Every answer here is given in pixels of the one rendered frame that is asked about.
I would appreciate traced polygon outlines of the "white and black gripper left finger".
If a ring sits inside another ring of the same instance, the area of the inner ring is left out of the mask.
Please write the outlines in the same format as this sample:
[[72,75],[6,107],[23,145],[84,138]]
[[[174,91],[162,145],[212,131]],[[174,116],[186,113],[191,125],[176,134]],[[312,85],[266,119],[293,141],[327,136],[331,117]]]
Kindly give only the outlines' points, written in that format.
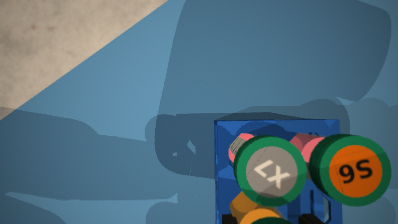
[[222,214],[222,224],[238,224],[238,222],[232,214]]

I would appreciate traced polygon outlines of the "blue bench mat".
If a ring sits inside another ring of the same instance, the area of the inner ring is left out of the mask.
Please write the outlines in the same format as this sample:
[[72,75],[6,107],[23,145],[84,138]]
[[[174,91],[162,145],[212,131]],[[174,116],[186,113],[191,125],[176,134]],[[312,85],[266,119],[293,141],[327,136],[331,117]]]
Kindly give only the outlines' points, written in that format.
[[216,224],[214,120],[340,119],[392,169],[398,0],[168,0],[0,120],[0,224]]

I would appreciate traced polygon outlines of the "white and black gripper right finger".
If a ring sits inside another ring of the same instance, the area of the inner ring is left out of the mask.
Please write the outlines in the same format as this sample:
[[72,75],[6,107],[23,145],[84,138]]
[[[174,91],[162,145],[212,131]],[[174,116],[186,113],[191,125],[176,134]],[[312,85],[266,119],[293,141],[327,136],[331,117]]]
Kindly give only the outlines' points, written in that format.
[[299,216],[298,224],[324,224],[324,223],[313,213],[308,213]]

